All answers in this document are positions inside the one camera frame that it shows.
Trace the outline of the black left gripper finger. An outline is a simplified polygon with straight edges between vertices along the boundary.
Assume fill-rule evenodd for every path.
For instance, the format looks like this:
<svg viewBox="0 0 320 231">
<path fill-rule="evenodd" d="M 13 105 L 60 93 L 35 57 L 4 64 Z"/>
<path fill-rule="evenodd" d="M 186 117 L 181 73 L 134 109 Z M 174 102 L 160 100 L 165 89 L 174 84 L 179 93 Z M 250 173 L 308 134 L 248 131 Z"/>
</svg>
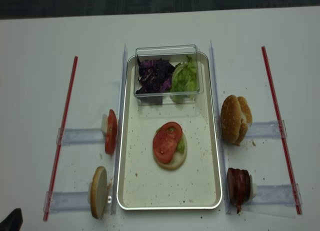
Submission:
<svg viewBox="0 0 320 231">
<path fill-rule="evenodd" d="M 0 231 L 20 231 L 23 224 L 21 208 L 15 208 L 3 221 L 0 222 Z"/>
</svg>

